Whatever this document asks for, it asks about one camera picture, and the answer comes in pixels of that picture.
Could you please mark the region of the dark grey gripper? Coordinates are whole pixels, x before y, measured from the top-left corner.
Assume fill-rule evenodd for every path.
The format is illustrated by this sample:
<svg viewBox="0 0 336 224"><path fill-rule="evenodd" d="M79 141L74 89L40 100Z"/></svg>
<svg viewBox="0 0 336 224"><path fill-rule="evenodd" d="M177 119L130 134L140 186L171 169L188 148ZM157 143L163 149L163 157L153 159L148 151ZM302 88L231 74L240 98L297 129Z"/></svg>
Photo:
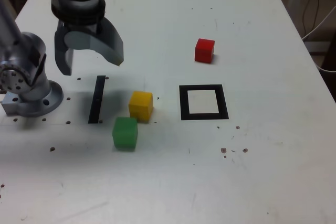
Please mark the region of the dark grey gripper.
<svg viewBox="0 0 336 224"><path fill-rule="evenodd" d="M61 73L70 76L74 50L92 50L116 66L124 61L123 41L115 27L106 19L94 24L77 24L59 20L54 36L55 62Z"/></svg>

